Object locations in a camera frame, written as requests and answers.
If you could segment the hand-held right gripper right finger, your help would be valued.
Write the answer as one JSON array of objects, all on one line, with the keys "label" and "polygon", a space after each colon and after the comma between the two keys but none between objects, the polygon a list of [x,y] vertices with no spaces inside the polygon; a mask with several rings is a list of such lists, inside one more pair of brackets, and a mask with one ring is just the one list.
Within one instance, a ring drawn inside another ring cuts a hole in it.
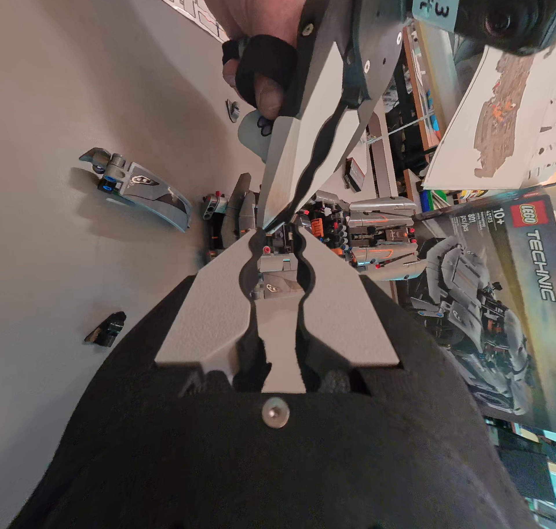
[{"label": "hand-held right gripper right finger", "polygon": [[303,294],[296,359],[307,392],[328,380],[351,391],[362,370],[396,368],[400,359],[357,271],[304,228],[296,229],[297,282]]}]

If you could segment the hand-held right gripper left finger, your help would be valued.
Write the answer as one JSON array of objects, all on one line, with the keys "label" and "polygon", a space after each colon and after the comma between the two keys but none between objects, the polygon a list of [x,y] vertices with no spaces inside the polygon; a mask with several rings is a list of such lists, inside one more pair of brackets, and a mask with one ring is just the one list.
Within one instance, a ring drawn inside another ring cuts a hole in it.
[{"label": "hand-held right gripper left finger", "polygon": [[248,232],[198,272],[157,352],[157,367],[220,372],[237,391],[262,391],[268,360],[253,290],[265,238],[261,229]]}]

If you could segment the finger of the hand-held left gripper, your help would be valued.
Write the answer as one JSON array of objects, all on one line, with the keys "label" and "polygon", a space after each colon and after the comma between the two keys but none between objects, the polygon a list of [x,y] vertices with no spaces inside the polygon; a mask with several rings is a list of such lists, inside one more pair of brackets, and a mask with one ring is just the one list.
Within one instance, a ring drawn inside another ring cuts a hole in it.
[{"label": "finger of the hand-held left gripper", "polygon": [[375,104],[365,101],[357,110],[338,104],[324,124],[304,114],[292,128],[278,156],[278,223],[289,222],[295,212],[332,176],[360,142]]},{"label": "finger of the hand-held left gripper", "polygon": [[334,170],[349,143],[349,116],[342,100],[344,61],[336,42],[320,60],[316,55],[306,80],[309,99],[296,117],[280,116],[272,131],[262,182],[258,227],[288,222],[309,195]]}]

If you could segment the grey lego car model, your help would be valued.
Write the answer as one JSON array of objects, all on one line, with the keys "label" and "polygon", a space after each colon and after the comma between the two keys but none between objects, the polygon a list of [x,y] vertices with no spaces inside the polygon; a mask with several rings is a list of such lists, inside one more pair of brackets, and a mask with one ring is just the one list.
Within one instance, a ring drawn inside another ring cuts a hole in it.
[{"label": "grey lego car model", "polygon": [[[241,236],[256,228],[259,193],[251,175],[240,175],[230,197],[221,192],[204,196],[201,216],[207,223],[206,263],[216,259]],[[415,205],[402,197],[367,199],[351,204],[337,195],[317,191],[285,223],[265,236],[259,259],[254,299],[298,294],[295,228],[323,243],[337,257],[374,281],[404,281],[419,276],[414,227]]]}]

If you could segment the black lego piece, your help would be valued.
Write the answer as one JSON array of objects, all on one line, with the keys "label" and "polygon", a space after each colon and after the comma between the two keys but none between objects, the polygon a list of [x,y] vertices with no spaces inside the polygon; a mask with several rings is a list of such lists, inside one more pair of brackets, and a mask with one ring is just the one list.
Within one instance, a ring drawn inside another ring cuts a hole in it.
[{"label": "black lego piece", "polygon": [[123,330],[126,318],[127,316],[124,311],[110,314],[84,338],[83,343],[111,348]]}]

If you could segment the grey lego car body panel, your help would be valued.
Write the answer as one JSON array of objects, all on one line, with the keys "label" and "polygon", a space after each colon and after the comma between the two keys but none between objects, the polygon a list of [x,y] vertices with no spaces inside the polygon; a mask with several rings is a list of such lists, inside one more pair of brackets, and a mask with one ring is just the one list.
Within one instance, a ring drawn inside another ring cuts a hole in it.
[{"label": "grey lego car body panel", "polygon": [[185,233],[191,204],[176,188],[136,162],[95,147],[79,157],[98,177],[97,189],[108,199],[143,208]]}]

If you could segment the lego set box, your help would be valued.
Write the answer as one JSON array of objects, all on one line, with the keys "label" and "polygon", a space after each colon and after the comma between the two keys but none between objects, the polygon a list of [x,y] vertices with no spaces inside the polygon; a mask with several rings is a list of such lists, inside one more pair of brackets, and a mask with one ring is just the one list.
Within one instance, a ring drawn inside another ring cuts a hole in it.
[{"label": "lego set box", "polygon": [[555,185],[417,215],[406,308],[483,413],[555,431]]}]

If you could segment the small dark red box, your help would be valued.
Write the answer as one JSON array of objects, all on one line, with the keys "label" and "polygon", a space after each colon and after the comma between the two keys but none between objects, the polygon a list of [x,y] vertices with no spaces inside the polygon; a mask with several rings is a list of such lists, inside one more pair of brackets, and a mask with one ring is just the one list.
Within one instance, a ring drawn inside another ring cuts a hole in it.
[{"label": "small dark red box", "polygon": [[343,180],[346,189],[352,189],[357,193],[362,191],[365,174],[352,157],[345,161]]}]

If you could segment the white side table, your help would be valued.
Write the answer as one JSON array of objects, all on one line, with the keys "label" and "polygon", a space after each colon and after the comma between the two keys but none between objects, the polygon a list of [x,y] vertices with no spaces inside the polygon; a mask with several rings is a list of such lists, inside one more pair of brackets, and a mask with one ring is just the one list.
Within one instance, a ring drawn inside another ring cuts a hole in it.
[{"label": "white side table", "polygon": [[369,151],[377,196],[380,198],[398,197],[399,192],[382,101],[377,103],[367,125],[367,136],[369,141],[372,141],[369,144]]}]

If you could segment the wooden shelf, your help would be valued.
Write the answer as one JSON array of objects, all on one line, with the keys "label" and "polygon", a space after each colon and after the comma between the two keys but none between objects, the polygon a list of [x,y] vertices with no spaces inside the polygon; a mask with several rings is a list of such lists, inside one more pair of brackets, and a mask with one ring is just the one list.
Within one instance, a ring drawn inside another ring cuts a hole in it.
[{"label": "wooden shelf", "polygon": [[401,49],[399,106],[403,124],[418,128],[423,149],[440,144],[453,118],[462,90],[453,53],[454,36],[410,20],[398,35]]}]

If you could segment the instruction booklet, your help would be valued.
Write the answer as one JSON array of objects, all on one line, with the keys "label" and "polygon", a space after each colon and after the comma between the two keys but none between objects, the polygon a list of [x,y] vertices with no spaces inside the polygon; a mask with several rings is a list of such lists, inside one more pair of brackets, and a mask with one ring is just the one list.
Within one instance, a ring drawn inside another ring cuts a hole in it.
[{"label": "instruction booklet", "polygon": [[517,190],[555,180],[555,44],[485,47],[424,180],[428,190]]}]

